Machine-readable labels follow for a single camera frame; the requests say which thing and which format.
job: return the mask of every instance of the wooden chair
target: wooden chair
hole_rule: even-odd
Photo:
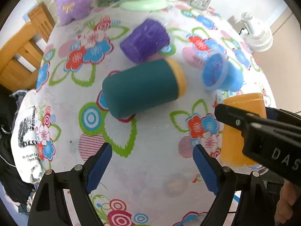
[[[36,87],[38,71],[43,52],[33,42],[36,34],[48,42],[55,22],[44,3],[39,4],[29,14],[30,22],[26,23],[0,49],[0,84],[11,91],[32,89]],[[36,70],[30,72],[20,62],[14,59],[16,53],[23,56]]]

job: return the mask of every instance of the blue cup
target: blue cup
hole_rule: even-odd
[[[203,61],[202,80],[207,90],[237,92],[243,86],[243,73],[225,55],[213,52]]]

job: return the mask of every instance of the screw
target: screw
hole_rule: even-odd
[[[251,123],[251,126],[252,127],[255,127],[255,128],[261,128],[262,127],[262,125],[260,125],[259,123]]]
[[[82,169],[82,165],[76,165],[75,167],[74,167],[74,170],[75,171],[80,171]]]
[[[231,172],[231,168],[230,167],[223,167],[224,172]]]
[[[253,173],[253,176],[259,177],[259,173],[258,173],[258,172],[254,171],[254,172],[252,172],[252,173]]]
[[[52,170],[51,170],[51,169],[48,169],[48,170],[45,172],[46,175],[50,175],[51,173],[52,173]]]

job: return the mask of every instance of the black cord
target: black cord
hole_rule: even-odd
[[[243,31],[243,29],[244,29],[244,27],[243,27],[243,28],[241,28],[241,30],[240,30],[240,32],[239,32],[239,34],[241,34],[241,32]]]

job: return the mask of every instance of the floral tablecloth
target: floral tablecloth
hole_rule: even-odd
[[[116,120],[108,111],[102,82],[134,67],[119,44],[147,17],[167,18],[173,44],[150,60],[165,56],[182,67],[187,93],[180,99]],[[217,49],[243,72],[239,92],[204,91],[199,55]],[[262,92],[275,107],[268,81],[240,36],[210,9],[199,13],[186,3],[158,12],[98,7],[82,21],[55,26],[39,71],[37,130],[45,169],[55,172],[83,164],[106,141],[111,162],[91,201],[105,225],[199,225],[213,200],[192,159],[201,143],[212,157],[220,154],[223,125],[214,107],[230,96]],[[71,197],[66,200],[74,225],[79,223]]]

